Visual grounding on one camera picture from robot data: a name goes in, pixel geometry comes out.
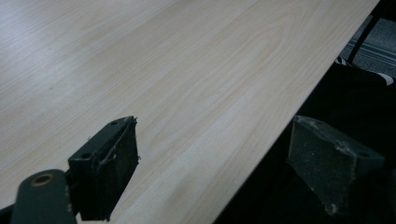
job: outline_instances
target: wood grain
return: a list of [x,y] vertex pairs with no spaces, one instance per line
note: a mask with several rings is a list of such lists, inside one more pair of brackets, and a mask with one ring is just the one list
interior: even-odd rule
[[112,222],[212,222],[376,3],[1,1],[0,207],[133,115]]

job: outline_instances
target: wooden board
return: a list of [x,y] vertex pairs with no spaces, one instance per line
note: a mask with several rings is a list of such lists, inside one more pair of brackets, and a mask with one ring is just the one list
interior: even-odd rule
[[1,1],[0,206],[133,115],[112,222],[212,222],[376,3]]

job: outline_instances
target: screw hole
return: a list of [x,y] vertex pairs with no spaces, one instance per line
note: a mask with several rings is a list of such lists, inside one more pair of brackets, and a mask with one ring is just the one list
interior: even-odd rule
[[362,157],[370,157],[370,154],[368,154],[366,152],[360,152],[359,155]]
[[40,175],[32,180],[31,185],[33,187],[40,187],[40,186],[47,185],[53,179],[53,177],[54,177],[54,175],[52,175],[52,174]]
[[84,153],[81,155],[82,159],[89,159],[91,157],[91,153]]

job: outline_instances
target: light wood grain surface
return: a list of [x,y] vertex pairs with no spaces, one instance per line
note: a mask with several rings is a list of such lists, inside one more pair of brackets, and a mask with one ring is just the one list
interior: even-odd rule
[[113,119],[114,223],[210,223],[377,0],[0,1],[0,207]]

